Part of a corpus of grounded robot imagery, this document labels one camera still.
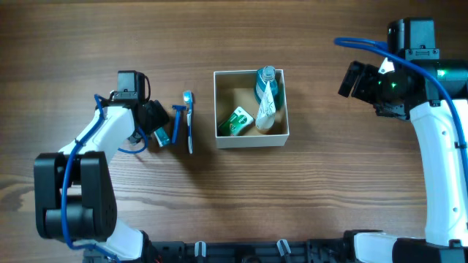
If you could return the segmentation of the white floral lotion tube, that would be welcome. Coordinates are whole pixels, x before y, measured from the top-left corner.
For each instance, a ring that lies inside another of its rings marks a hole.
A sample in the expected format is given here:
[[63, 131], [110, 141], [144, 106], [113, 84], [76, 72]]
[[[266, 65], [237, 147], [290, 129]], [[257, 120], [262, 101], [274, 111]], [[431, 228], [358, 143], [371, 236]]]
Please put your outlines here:
[[265, 86], [263, 97], [260, 101], [255, 126], [260, 133], [266, 134], [274, 125], [276, 118], [276, 106], [271, 91], [271, 84], [268, 81]]

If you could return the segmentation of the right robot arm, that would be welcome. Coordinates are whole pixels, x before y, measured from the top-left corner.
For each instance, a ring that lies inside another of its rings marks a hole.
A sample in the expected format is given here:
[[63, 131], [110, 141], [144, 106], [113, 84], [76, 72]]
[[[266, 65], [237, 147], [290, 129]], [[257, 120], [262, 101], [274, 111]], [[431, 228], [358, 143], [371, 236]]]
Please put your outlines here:
[[380, 66], [352, 62], [339, 93], [372, 105], [378, 116], [412, 124], [426, 190], [424, 237], [349, 231], [347, 260], [465, 262], [467, 62], [441, 58], [431, 18], [393, 21], [383, 42], [354, 37], [338, 37], [334, 42], [383, 57]]

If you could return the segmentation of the blue mouthwash bottle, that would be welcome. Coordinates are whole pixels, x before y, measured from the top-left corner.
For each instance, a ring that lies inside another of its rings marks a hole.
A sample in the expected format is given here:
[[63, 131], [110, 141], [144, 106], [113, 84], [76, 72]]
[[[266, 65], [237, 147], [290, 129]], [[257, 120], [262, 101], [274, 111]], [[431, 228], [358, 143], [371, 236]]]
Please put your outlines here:
[[279, 85], [276, 81], [276, 69], [273, 66], [265, 66], [257, 70], [254, 96], [258, 104], [261, 103], [261, 99], [265, 93], [267, 83], [270, 84], [275, 108], [279, 110], [282, 106], [282, 103], [280, 102]]

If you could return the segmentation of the blue white toothbrush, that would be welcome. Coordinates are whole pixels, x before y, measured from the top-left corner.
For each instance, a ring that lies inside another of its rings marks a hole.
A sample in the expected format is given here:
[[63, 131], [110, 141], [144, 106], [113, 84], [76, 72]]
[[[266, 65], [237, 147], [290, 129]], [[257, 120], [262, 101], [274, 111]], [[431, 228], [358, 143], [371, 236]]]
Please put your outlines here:
[[183, 92], [184, 103], [187, 105], [187, 142], [188, 151], [193, 154], [193, 140], [192, 140], [192, 111], [193, 111], [193, 95], [191, 91]]

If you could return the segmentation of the teal toothpaste tube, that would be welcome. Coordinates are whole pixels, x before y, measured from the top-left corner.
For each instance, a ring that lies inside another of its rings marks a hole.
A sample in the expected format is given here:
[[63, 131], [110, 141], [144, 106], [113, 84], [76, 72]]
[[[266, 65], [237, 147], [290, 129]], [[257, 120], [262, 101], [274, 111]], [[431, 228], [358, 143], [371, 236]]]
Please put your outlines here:
[[154, 137], [156, 138], [156, 141], [161, 148], [171, 144], [171, 139], [163, 127], [160, 127], [154, 131]]

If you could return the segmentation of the green white soap box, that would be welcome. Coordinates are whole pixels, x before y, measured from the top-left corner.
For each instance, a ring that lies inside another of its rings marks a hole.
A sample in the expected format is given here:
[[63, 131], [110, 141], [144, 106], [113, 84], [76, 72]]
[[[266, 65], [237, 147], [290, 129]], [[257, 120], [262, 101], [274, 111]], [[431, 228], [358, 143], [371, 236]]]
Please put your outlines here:
[[222, 136], [238, 136], [246, 127], [253, 123], [254, 118], [242, 107], [237, 107], [230, 117], [218, 126]]

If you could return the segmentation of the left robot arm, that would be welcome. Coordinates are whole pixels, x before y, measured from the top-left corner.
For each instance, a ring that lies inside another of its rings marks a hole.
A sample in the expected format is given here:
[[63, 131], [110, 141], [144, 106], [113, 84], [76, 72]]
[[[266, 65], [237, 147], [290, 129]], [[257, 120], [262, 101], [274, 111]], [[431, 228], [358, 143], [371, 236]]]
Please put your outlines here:
[[124, 141], [148, 146], [169, 117], [150, 99], [149, 79], [141, 72], [118, 72], [109, 98], [95, 95], [89, 125], [55, 153], [34, 162], [36, 225], [40, 237], [83, 252], [84, 262], [161, 262], [148, 235], [118, 219], [109, 163]]

